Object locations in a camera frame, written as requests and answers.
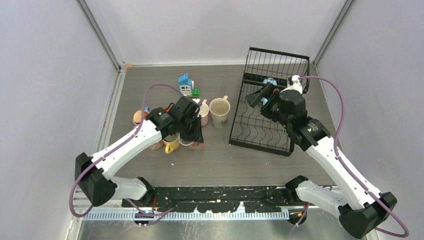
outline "toy house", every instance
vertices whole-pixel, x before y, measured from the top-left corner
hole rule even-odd
[[[194,81],[189,79],[188,73],[184,73],[178,78],[179,90],[183,95],[191,97],[194,84]]]

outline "black wire rack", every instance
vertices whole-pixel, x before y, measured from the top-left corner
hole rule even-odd
[[[290,156],[295,144],[278,122],[261,115],[261,104],[250,107],[246,95],[258,91],[266,81],[277,83],[279,89],[287,88],[293,75],[309,75],[309,57],[250,47],[246,58],[243,79],[238,95],[229,144],[268,153]],[[302,82],[303,94],[309,89],[309,79]]]

